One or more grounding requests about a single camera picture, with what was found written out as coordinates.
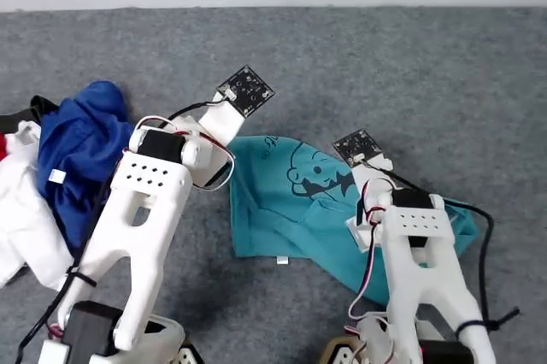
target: red cloth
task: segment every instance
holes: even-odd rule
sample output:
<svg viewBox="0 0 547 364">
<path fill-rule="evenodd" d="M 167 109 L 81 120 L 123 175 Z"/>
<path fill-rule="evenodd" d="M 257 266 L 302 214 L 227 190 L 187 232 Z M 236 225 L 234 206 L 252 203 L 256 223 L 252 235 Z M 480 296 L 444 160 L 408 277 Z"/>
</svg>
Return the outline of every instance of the red cloth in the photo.
<svg viewBox="0 0 547 364">
<path fill-rule="evenodd" d="M 6 138 L 0 133 L 0 161 L 8 155 L 6 152 Z"/>
</svg>

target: fabric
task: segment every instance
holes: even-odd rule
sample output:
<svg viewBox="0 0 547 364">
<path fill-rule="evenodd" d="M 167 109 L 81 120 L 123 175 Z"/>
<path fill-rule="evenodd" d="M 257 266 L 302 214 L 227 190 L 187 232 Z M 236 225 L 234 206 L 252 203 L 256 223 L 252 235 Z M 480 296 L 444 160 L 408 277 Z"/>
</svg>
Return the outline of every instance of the fabric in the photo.
<svg viewBox="0 0 547 364">
<path fill-rule="evenodd" d="M 0 133 L 0 161 L 8 155 L 6 152 L 6 138 Z"/>
<path fill-rule="evenodd" d="M 72 256 L 46 201 L 35 187 L 40 128 L 21 122 L 6 135 L 0 161 L 0 287 L 26 263 L 38 281 L 56 289 Z"/>
<path fill-rule="evenodd" d="M 42 118 L 38 190 L 53 210 L 72 253 L 82 246 L 88 217 L 102 182 L 114 171 L 132 126 L 120 89 L 93 82 Z M 49 182 L 53 169 L 66 173 Z"/>
<path fill-rule="evenodd" d="M 281 137 L 235 138 L 230 181 L 232 241 L 239 257 L 306 257 L 357 291 L 368 253 L 361 253 L 345 222 L 359 192 L 350 169 L 317 149 Z M 447 207 L 461 254 L 477 235 L 470 215 Z M 381 250 L 374 254 L 365 297 L 389 300 Z"/>
</svg>

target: clothing tag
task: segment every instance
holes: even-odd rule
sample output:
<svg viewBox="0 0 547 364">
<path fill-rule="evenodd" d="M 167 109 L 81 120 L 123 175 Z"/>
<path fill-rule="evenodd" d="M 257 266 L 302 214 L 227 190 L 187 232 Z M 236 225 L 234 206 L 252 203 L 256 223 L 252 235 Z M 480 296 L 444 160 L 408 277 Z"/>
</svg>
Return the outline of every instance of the clothing tag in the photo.
<svg viewBox="0 0 547 364">
<path fill-rule="evenodd" d="M 48 180 L 50 182 L 62 185 L 62 182 L 65 181 L 65 176 L 67 176 L 66 172 L 58 169 L 51 169 L 50 177 L 48 178 Z"/>
</svg>

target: white cloth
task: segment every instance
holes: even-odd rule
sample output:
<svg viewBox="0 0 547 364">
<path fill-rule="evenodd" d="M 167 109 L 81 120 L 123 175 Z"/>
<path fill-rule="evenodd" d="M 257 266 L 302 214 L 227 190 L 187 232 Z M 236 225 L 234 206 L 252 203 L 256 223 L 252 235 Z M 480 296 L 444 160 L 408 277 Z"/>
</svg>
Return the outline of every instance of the white cloth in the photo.
<svg viewBox="0 0 547 364">
<path fill-rule="evenodd" d="M 57 289 L 73 258 L 47 202 L 36 190 L 40 127 L 22 121 L 5 135 L 0 161 L 0 288 L 26 263 L 38 281 Z"/>
</svg>

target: gray carpet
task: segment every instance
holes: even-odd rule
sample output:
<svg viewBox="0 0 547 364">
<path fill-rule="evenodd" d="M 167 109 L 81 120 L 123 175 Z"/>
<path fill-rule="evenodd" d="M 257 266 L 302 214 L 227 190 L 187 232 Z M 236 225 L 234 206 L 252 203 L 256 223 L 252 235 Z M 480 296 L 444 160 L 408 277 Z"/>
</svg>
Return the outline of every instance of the gray carpet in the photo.
<svg viewBox="0 0 547 364">
<path fill-rule="evenodd" d="M 547 10 L 123 9 L 0 15 L 0 113 L 55 101 L 94 79 L 120 84 L 134 118 L 209 98 L 249 63 L 278 96 L 243 134 L 330 143 L 366 127 L 416 183 L 497 219 L 488 259 L 500 363 L 547 355 Z M 207 363 L 313 363 L 341 334 L 353 295 L 310 261 L 233 256 L 227 191 L 192 192 L 156 312 L 179 321 Z M 478 242 L 462 258 L 475 295 Z M 121 263 L 97 298 L 121 306 Z M 53 293 L 31 274 L 0 290 L 0 356 Z M 25 362 L 37 362 L 41 339 Z"/>
</svg>

